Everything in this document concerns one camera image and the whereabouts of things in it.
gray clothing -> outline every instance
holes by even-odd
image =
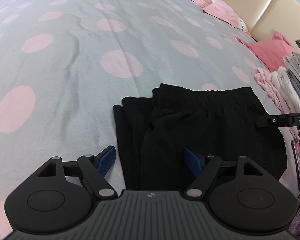
[[[300,98],[300,82],[299,82],[299,80],[296,78],[296,76],[290,70],[287,70],[287,75],[290,79],[290,82],[291,82],[294,90],[297,92],[297,94]]]

black trousers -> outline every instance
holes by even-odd
[[[194,176],[183,163],[185,147],[225,161],[245,155],[279,179],[287,168],[284,140],[278,128],[255,126],[261,115],[267,112],[251,88],[161,84],[153,98],[124,98],[114,118],[127,189],[186,189]]]

elastic waistband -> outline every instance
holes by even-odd
[[[154,107],[199,110],[222,105],[254,105],[264,109],[251,87],[225,91],[192,91],[182,87],[161,84],[152,92]]]

upholstered headboard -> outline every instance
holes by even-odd
[[[224,0],[245,21],[256,41],[271,40],[280,32],[300,51],[300,3],[296,0]]]

bed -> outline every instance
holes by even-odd
[[[257,41],[275,29],[298,49],[295,0],[288,8],[287,0],[224,1]],[[281,8],[293,13],[284,24]],[[160,83],[251,86],[269,114],[280,114],[254,81],[263,63],[234,36],[255,41],[190,0],[0,0],[0,239],[11,231],[5,198],[37,167],[116,145],[112,106],[126,96],[151,97]],[[298,196],[291,135],[280,131],[288,160],[280,182]],[[106,179],[125,188],[118,156]]]

